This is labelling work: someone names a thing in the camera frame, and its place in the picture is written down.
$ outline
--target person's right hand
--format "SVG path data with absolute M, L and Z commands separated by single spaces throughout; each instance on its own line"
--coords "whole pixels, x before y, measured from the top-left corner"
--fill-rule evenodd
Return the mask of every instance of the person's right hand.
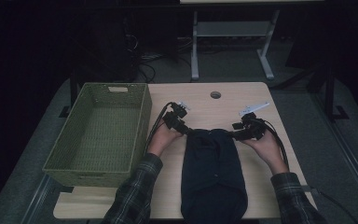
M 270 131 L 266 130 L 264 136 L 259 140 L 248 139 L 242 142 L 255 150 L 257 155 L 269 166 L 273 175 L 289 172 L 283 161 L 281 150 Z

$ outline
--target gray carpet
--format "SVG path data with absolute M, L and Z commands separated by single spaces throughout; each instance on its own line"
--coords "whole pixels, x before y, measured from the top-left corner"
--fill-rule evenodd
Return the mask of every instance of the gray carpet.
M 295 75 L 298 69 L 284 66 L 290 43 L 271 45 L 268 59 L 276 78 L 266 81 L 256 58 L 258 43 L 252 43 L 216 54 L 200 54 L 199 82 L 263 81 L 272 86 Z M 189 62 L 189 53 L 182 54 Z M 156 83 L 190 81 L 190 67 L 183 60 L 162 59 L 149 63 L 156 70 Z M 143 66 L 148 76 L 152 70 Z M 138 76 L 137 82 L 144 78 Z M 358 219 L 358 185 L 346 163 L 339 143 L 331 133 L 324 114 L 315 104 L 314 96 L 305 92 L 307 79 L 299 81 L 288 91 L 272 91 L 282 122 L 295 149 L 303 173 L 310 185 L 334 197 Z M 348 140 L 358 159 L 358 107 L 350 92 L 337 83 L 336 104 L 344 107 L 351 119 L 338 120 L 336 125 Z M 32 214 L 29 223 L 98 223 L 99 220 L 58 220 L 52 215 L 54 204 L 63 188 L 51 180 L 43 205 L 27 213 L 35 190 L 43 179 L 43 164 L 58 136 L 64 119 L 59 118 L 62 108 L 70 104 L 69 85 L 65 82 L 51 102 L 34 136 L 0 195 L 0 223 L 21 223 L 25 214 Z M 336 205 L 314 194 L 320 212 L 329 223 L 352 223 Z M 279 220 L 261 220 L 260 223 L 280 223 Z

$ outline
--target hand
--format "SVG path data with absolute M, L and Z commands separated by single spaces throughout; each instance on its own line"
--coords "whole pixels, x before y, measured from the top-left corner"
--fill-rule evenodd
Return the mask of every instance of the hand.
M 169 130 L 164 121 L 161 120 L 158 123 L 158 128 L 156 129 L 156 132 L 150 142 L 147 152 L 153 153 L 159 157 L 164 149 L 173 142 L 173 140 L 181 136 L 183 136 L 181 133 Z
M 289 172 L 283 161 L 281 150 L 270 131 L 266 130 L 264 136 L 259 140 L 249 139 L 242 142 L 255 150 L 257 155 L 269 166 L 273 175 Z

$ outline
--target sleeve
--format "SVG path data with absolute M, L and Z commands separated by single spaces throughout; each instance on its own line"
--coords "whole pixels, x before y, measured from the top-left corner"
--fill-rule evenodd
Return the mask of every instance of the sleeve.
M 283 224 L 327 223 L 308 200 L 296 174 L 277 174 L 271 178 L 271 182 L 275 189 Z
M 102 224 L 148 223 L 153 187 L 161 168 L 162 162 L 158 156 L 145 154 L 130 178 L 117 189 L 115 201 Z

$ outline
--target person's left hand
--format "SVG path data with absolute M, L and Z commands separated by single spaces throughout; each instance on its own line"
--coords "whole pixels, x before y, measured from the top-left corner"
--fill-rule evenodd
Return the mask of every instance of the person's left hand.
M 173 140 L 181 136 L 183 136 L 181 133 L 169 130 L 164 121 L 161 120 L 158 123 L 158 128 L 150 142 L 147 152 L 153 153 L 159 157 L 164 149 L 173 142 Z

